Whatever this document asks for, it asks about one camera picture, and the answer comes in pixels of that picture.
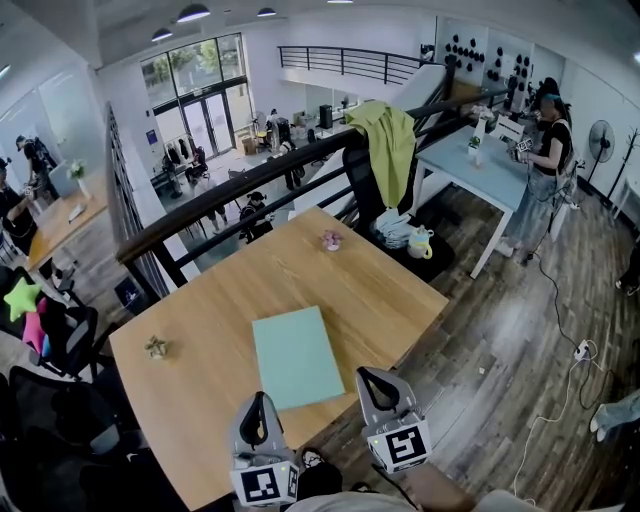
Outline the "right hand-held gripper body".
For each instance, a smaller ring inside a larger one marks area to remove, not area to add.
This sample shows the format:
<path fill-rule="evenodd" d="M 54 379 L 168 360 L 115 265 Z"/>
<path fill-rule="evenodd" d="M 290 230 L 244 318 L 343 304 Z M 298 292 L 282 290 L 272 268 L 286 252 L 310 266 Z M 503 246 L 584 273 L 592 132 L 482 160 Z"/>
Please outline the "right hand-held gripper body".
<path fill-rule="evenodd" d="M 408 409 L 384 424 L 368 426 L 363 435 L 374 459 L 387 474 L 422 465 L 432 453 L 423 408 Z"/>

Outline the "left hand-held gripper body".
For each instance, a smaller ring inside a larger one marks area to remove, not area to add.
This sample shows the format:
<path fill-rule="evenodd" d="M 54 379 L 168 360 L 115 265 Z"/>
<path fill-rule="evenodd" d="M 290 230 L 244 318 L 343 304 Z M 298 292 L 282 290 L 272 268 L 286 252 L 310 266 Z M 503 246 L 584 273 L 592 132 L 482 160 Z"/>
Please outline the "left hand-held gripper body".
<path fill-rule="evenodd" d="M 299 476 L 295 453 L 289 448 L 232 455 L 230 478 L 243 507 L 293 504 L 297 501 Z"/>

